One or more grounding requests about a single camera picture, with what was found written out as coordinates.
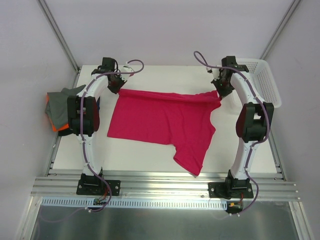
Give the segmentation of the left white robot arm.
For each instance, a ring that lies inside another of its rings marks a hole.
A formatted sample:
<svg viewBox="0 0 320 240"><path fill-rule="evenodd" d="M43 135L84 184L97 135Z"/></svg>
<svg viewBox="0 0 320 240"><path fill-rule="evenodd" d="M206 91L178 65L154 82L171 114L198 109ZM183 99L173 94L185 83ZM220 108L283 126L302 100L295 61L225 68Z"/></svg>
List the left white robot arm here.
<svg viewBox="0 0 320 240"><path fill-rule="evenodd" d="M82 151L83 170L79 188L88 188L93 194L100 194L105 188L103 163L95 157L101 94L105 89L117 94L127 80L114 58L103 57L101 65L92 71L90 82L79 93L67 98L68 126L77 136Z"/></svg>

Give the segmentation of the pink t shirt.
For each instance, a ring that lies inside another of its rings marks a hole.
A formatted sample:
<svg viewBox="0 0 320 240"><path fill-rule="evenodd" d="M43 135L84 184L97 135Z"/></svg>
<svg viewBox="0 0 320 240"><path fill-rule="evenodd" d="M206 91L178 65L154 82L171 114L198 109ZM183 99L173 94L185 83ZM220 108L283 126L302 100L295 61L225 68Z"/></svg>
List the pink t shirt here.
<svg viewBox="0 0 320 240"><path fill-rule="evenodd" d="M179 94L122 89L118 94L107 136L173 145L174 161L198 176L216 131L211 113L221 106L217 91Z"/></svg>

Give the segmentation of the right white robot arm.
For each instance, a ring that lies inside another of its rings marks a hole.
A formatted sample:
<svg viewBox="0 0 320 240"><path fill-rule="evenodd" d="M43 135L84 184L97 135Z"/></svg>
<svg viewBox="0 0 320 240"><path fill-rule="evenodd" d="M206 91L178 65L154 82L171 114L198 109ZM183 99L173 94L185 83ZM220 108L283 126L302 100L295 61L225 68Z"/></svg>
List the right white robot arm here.
<svg viewBox="0 0 320 240"><path fill-rule="evenodd" d="M259 145L269 137L274 105L259 96L249 79L248 67L238 64L235 56L224 57L218 69L219 77L211 83L220 99L235 91L242 104L235 125L236 135L239 137L237 153L223 188L224 193L233 198L250 186L251 165Z"/></svg>

